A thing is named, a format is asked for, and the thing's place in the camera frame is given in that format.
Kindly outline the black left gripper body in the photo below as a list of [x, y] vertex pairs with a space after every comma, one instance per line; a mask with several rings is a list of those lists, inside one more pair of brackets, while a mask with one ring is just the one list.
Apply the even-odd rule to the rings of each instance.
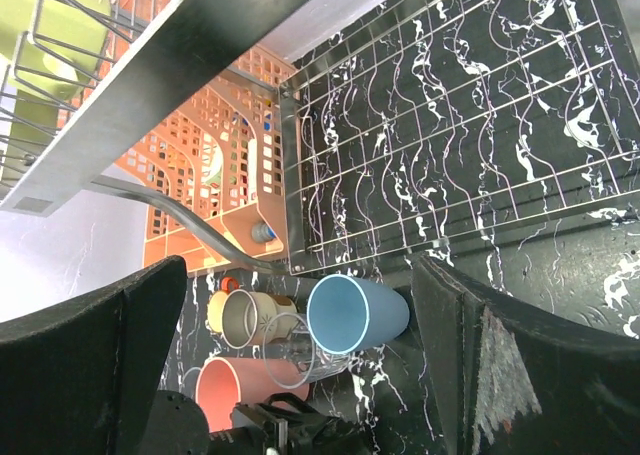
[[149, 416], [151, 454], [371, 454], [371, 436], [354, 422], [324, 415], [291, 393], [238, 403], [232, 427], [213, 431], [202, 408], [178, 392], [156, 394]]

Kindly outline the pink plastic cup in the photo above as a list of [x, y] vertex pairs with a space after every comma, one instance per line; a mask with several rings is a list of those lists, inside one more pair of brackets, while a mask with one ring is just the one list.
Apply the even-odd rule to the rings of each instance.
[[209, 431], [232, 427], [231, 412], [237, 403], [262, 403], [276, 393], [291, 392], [306, 400], [309, 384], [287, 389], [278, 384], [297, 384], [301, 376], [286, 360], [215, 357], [202, 367], [196, 382], [195, 401], [202, 409]]

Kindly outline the light blue cup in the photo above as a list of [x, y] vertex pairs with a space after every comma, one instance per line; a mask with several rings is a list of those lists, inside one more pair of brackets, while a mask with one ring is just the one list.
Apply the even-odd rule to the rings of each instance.
[[402, 295], [384, 284], [332, 274], [313, 287], [306, 318], [321, 349], [346, 355], [401, 335], [409, 325], [410, 308]]

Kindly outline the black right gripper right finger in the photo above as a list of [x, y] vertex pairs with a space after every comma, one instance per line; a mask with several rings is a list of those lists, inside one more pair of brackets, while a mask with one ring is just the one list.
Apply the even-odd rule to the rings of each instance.
[[411, 280], [448, 454], [635, 454], [639, 343], [504, 295], [438, 260]]

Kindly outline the yellow faceted mug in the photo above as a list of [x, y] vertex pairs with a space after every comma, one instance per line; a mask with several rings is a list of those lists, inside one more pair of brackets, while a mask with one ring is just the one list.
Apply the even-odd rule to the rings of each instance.
[[110, 0], [1, 0], [1, 176], [16, 180], [96, 82]]

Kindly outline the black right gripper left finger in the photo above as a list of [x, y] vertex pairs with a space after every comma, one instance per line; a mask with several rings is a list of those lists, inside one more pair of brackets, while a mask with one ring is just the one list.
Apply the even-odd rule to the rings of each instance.
[[2, 323], [2, 453], [137, 453], [187, 281], [171, 256]]

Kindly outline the stainless steel cup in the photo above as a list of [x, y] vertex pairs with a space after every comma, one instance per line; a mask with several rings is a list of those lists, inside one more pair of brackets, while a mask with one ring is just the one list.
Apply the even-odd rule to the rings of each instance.
[[207, 322], [233, 349], [285, 339], [298, 323], [298, 309], [285, 296], [236, 289], [218, 291], [207, 304]]

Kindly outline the clear ribbed glass cup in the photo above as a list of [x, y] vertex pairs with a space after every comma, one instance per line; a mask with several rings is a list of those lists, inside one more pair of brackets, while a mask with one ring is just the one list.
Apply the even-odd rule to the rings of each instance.
[[293, 390], [344, 372], [353, 356], [335, 355], [314, 340], [307, 317], [281, 313], [265, 326], [263, 362], [268, 375], [280, 387]]

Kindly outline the small orange mug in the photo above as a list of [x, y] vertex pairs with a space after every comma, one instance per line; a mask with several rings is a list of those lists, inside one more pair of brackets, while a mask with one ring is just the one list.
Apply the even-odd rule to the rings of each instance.
[[224, 277], [220, 281], [220, 290], [229, 294], [239, 288], [238, 281], [233, 277]]

